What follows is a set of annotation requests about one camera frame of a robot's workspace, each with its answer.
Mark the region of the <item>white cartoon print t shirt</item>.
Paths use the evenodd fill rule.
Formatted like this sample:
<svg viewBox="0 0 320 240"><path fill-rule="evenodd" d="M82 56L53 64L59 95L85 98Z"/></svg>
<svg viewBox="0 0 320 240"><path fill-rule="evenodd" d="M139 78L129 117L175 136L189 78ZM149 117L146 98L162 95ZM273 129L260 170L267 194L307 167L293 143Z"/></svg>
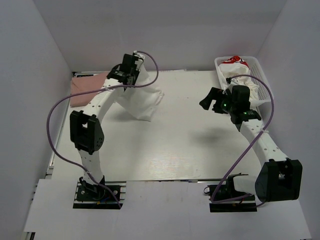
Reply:
<svg viewBox="0 0 320 240"><path fill-rule="evenodd" d="M164 95L153 83L142 88L127 88L116 102L137 120L150 122Z"/></svg>

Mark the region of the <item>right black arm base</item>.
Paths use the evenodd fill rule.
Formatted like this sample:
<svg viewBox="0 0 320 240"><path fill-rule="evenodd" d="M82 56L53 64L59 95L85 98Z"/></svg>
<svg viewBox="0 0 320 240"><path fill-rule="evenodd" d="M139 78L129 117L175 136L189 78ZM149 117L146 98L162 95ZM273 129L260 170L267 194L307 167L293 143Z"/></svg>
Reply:
<svg viewBox="0 0 320 240"><path fill-rule="evenodd" d="M254 191L255 177L248 174L232 174L218 186L218 184L209 184L203 189L203 194L213 196L209 201L209 210L211 213L250 213L257 211L256 199L254 194L239 191L247 189Z"/></svg>

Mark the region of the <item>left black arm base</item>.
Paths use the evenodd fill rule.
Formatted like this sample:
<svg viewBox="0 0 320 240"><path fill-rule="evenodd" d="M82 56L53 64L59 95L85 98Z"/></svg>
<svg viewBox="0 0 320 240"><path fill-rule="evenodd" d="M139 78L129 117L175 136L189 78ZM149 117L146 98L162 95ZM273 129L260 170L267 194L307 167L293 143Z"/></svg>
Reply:
<svg viewBox="0 0 320 240"><path fill-rule="evenodd" d="M123 205L126 196L126 185L127 183L125 181L106 183L106 186L113 192L121 206ZM120 209L117 201L108 190L104 190L98 195L93 195L89 190L85 189L80 182L77 183L73 200L73 208L87 210Z"/></svg>

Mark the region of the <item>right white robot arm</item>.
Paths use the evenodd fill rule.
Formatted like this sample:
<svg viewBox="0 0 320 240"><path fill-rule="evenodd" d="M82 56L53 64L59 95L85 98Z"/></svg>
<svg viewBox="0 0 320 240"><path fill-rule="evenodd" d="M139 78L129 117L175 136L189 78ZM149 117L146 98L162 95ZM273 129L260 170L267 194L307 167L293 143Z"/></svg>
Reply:
<svg viewBox="0 0 320 240"><path fill-rule="evenodd" d="M283 153L265 130L259 113L251 108L249 88L243 85L222 90L212 87L200 101L204 110L230 115L231 122L249 142L261 170L257 176L228 173L211 192L211 201L219 204L255 195L262 203L296 200L300 195L303 166Z"/></svg>

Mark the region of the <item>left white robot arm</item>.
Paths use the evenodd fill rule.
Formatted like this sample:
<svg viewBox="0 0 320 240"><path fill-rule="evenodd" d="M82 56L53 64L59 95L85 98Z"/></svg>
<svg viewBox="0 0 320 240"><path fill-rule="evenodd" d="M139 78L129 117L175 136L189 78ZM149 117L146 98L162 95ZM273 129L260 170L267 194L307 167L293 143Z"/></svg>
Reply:
<svg viewBox="0 0 320 240"><path fill-rule="evenodd" d="M99 200L105 196L105 177L101 170L99 150L105 136L101 122L110 107L131 90L128 85L135 85L144 69L142 63L120 64L112 69L100 88L100 92L93 97L81 110L74 110L70 114L70 140L81 158L84 174L80 178L83 186L89 186L88 193Z"/></svg>

